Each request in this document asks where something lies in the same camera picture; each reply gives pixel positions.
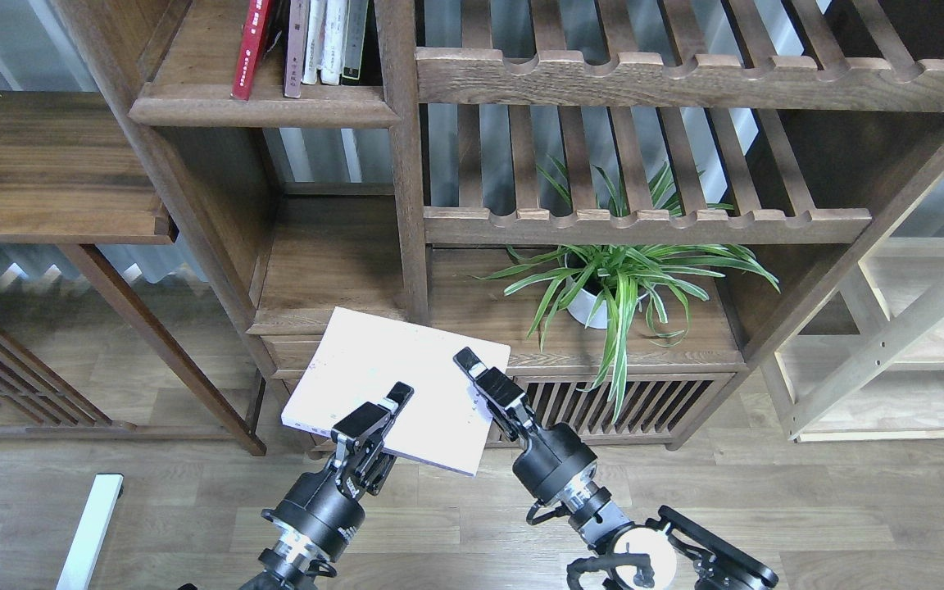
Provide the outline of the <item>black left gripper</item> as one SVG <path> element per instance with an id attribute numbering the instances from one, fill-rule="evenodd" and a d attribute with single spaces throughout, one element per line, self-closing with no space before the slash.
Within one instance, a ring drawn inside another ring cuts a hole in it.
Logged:
<path id="1" fill-rule="evenodd" d="M 365 493 L 378 494 L 396 456 L 384 451 L 384 438 L 415 393 L 397 382 L 378 403 L 365 402 L 331 430 L 337 444 L 334 458 L 318 473 L 301 474 L 274 509 L 263 518 L 282 531 L 282 542 L 306 546 L 288 537 L 305 537 L 317 547 L 317 557 L 336 561 L 365 519 L 359 501 Z"/>

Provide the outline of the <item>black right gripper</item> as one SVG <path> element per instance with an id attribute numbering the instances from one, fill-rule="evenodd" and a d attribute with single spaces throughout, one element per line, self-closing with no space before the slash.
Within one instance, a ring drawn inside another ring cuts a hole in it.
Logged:
<path id="1" fill-rule="evenodd" d="M 488 401 L 503 433 L 520 442 L 513 473 L 524 488 L 543 506 L 587 504 L 598 489 L 592 482 L 597 456 L 580 436 L 566 424 L 542 426 L 527 392 L 501 370 L 489 369 L 471 348 L 462 348 L 453 361 Z"/>

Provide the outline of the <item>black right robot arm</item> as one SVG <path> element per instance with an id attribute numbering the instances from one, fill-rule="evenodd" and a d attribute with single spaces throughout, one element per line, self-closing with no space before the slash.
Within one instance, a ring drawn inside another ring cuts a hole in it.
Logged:
<path id="1" fill-rule="evenodd" d="M 579 589 L 582 575 L 601 572 L 606 589 L 666 589 L 677 574 L 677 556 L 685 556 L 697 589 L 776 588 L 779 578 L 770 567 L 670 507 L 662 506 L 658 519 L 634 523 L 610 490 L 596 485 L 596 453 L 579 434 L 565 423 L 541 425 L 527 393 L 469 348 L 454 360 L 502 432 L 522 447 L 513 473 L 535 500 L 528 524 L 566 518 L 587 543 L 591 556 L 567 566 L 567 587 Z"/>

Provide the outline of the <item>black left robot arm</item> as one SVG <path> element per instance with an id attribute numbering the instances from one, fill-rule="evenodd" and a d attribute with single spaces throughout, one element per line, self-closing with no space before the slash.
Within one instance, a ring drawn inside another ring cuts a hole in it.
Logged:
<path id="1" fill-rule="evenodd" d="M 413 392 L 397 382 L 386 398 L 365 402 L 336 423 L 334 458 L 318 473 L 301 474 L 276 508 L 262 511 L 281 535 L 260 554 L 265 568 L 244 589 L 314 589 L 318 576 L 336 576 L 333 563 L 365 519 L 361 497 L 377 496 L 396 462 L 384 439 Z"/>

